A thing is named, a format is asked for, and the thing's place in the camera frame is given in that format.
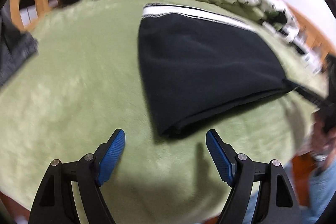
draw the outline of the person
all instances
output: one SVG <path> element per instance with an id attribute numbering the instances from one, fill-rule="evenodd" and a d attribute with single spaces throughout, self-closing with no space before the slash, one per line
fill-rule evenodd
<path id="1" fill-rule="evenodd" d="M 309 178 L 310 207 L 300 206 L 302 213 L 302 224 L 314 224 L 327 207 L 329 201 L 336 191 L 336 127 L 328 134 L 323 132 L 324 121 L 319 112 L 313 114 L 315 123 L 311 136 L 310 147 L 312 152 L 323 153 L 329 151 L 323 164 L 316 168 Z M 293 184 L 291 162 L 284 166 L 289 181 Z M 251 195 L 246 210 L 243 224 L 250 224 L 256 206 L 258 192 Z"/>

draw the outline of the metal screw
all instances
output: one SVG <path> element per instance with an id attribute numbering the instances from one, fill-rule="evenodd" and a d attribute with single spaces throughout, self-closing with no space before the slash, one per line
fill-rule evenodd
<path id="1" fill-rule="evenodd" d="M 238 159 L 240 159 L 240 160 L 246 160 L 247 156 L 245 154 L 238 154 Z"/>
<path id="2" fill-rule="evenodd" d="M 92 160 L 93 159 L 93 154 L 89 153 L 84 156 L 85 160 Z"/>
<path id="3" fill-rule="evenodd" d="M 278 160 L 272 160 L 272 164 L 275 166 L 279 166 L 280 165 L 280 161 Z"/>
<path id="4" fill-rule="evenodd" d="M 57 166 L 59 164 L 59 160 L 52 160 L 50 163 L 52 166 Z"/>

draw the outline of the bed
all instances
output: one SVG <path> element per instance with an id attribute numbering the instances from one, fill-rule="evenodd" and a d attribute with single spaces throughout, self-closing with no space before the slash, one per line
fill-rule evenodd
<path id="1" fill-rule="evenodd" d="M 105 142 L 115 128 L 126 147 L 111 179 L 101 188 L 117 223 L 196 223 L 219 214 L 229 194 L 205 146 L 215 128 L 237 152 L 253 160 L 283 164 L 309 132 L 314 106 L 295 93 L 236 108 L 207 120 L 180 140 L 159 137 L 152 125 L 137 60 L 137 32 L 147 3 L 188 5 L 253 25 L 278 56 L 289 78 L 325 94 L 324 75 L 313 75 L 302 59 L 262 26 L 218 6 L 196 0 L 81 0 L 61 9 L 35 0 L 38 19 L 23 26 L 19 1 L 11 17 L 39 41 L 39 54 L 0 90 L 3 157 L 0 190 L 30 209 L 48 164 L 78 160 Z M 320 49 L 331 43 L 291 7 Z M 86 223 L 78 188 L 74 195 Z"/>

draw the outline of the white stripe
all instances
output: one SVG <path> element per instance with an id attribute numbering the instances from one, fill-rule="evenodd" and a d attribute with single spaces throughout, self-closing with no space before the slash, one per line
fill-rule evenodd
<path id="1" fill-rule="evenodd" d="M 204 20 L 211 20 L 221 22 L 227 25 L 236 26 L 245 30 L 255 32 L 255 30 L 248 24 L 239 20 L 226 17 L 223 15 L 214 14 L 204 10 L 192 9 L 189 7 L 178 7 L 170 5 L 156 5 L 147 6 L 143 9 L 142 16 L 158 16 L 162 14 L 180 14 L 185 16 L 197 17 Z"/>

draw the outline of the gray cloth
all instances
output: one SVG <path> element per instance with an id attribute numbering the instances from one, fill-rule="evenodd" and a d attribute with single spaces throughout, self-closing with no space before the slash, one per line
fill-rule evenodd
<path id="1" fill-rule="evenodd" d="M 7 1 L 0 10 L 0 86 L 36 52 L 37 40 L 13 25 Z"/>

